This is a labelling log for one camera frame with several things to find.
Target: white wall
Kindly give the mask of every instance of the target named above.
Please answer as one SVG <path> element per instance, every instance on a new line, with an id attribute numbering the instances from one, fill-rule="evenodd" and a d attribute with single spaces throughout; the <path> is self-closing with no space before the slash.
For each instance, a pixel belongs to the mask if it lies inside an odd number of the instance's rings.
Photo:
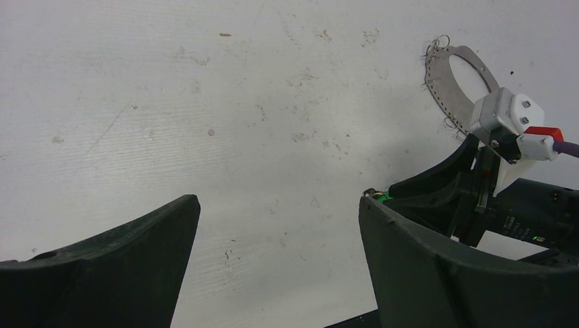
<path id="1" fill-rule="evenodd" d="M 0 260 L 194 193 L 174 327 L 323 327 L 373 310 L 361 191 L 459 144 L 421 89 L 443 33 L 579 141 L 576 1 L 289 2 L 0 2 Z M 579 188 L 577 163 L 529 176 Z"/>

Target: metal bracket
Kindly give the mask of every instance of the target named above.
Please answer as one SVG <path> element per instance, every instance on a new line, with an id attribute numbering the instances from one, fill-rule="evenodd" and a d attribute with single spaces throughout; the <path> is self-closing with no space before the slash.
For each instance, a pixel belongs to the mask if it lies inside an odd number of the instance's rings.
<path id="1" fill-rule="evenodd" d="M 442 48 L 438 46 L 438 39 L 431 45 L 426 53 L 424 85 L 456 127 L 463 133 L 468 133 L 475 104 L 468 99 L 458 85 L 452 73 L 450 57 L 457 55 L 468 62 L 479 73 L 488 92 L 498 89 L 498 83 L 483 61 L 467 46 L 449 45 Z"/>

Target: mounting hole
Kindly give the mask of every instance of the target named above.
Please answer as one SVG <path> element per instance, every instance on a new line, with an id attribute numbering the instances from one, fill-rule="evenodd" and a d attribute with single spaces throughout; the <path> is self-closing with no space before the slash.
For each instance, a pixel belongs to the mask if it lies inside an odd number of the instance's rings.
<path id="1" fill-rule="evenodd" d="M 475 103 L 489 93 L 481 77 L 481 73 L 484 71 L 483 68 L 486 70 L 485 66 L 473 67 L 457 55 L 451 55 L 449 63 L 458 86 L 470 101 Z"/>

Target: dirt spot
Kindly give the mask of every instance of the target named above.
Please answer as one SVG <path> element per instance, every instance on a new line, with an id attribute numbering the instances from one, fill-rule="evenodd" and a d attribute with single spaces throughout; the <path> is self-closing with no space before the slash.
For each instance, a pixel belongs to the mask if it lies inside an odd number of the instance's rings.
<path id="1" fill-rule="evenodd" d="M 262 113 L 262 122 L 267 121 L 268 117 L 266 116 L 266 111 L 264 110 L 264 107 L 261 105 L 258 105 L 257 108 L 259 108 L 259 111 Z"/>
<path id="2" fill-rule="evenodd" d="M 309 205 L 311 207 L 320 208 L 320 203 L 317 201 L 317 199 L 315 197 L 311 200 Z"/>
<path id="3" fill-rule="evenodd" d="M 195 57 L 191 56 L 191 59 L 193 59 L 193 61 L 198 63 L 200 66 L 205 66 L 205 65 L 207 65 L 207 63 L 209 62 L 211 57 L 207 56 L 207 57 L 203 57 L 203 58 L 195 58 Z"/>
<path id="4" fill-rule="evenodd" d="M 328 32 L 324 30 L 322 33 L 317 35 L 319 38 L 324 39 L 324 41 L 330 42 L 332 38 L 328 35 Z"/>
<path id="5" fill-rule="evenodd" d="M 305 135 L 303 133 L 292 133 L 292 140 L 294 140 L 294 142 L 306 141 L 308 139 L 309 139 L 309 136 Z"/>
<path id="6" fill-rule="evenodd" d="M 364 31 L 362 32 L 364 35 L 364 43 L 361 44 L 363 48 L 368 46 L 372 46 L 376 43 L 376 39 L 378 39 L 378 35 L 380 35 L 380 31 L 378 29 L 374 29 L 374 31 Z"/>
<path id="7" fill-rule="evenodd" d="M 191 82 L 191 94 L 201 93 L 201 84 L 198 81 Z"/>
<path id="8" fill-rule="evenodd" d="M 313 79 L 319 79 L 319 77 L 315 77 L 311 74 L 309 74 L 309 67 L 306 67 L 306 69 L 302 72 L 302 74 L 300 74 L 302 81 L 304 80 L 313 80 Z"/>
<path id="9" fill-rule="evenodd" d="M 388 77 L 390 76 L 390 72 L 388 70 L 386 70 L 386 72 L 382 73 L 377 66 L 374 66 L 374 72 L 376 72 L 376 75 L 381 80 L 387 80 Z"/>

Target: wire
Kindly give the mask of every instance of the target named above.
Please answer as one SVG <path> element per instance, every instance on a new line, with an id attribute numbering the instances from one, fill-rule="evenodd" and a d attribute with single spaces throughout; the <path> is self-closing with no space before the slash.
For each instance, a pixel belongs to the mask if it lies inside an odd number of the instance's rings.
<path id="1" fill-rule="evenodd" d="M 562 152 L 563 154 L 571 155 L 579 158 L 579 145 L 567 141 L 556 141 L 553 143 L 553 150 Z"/>

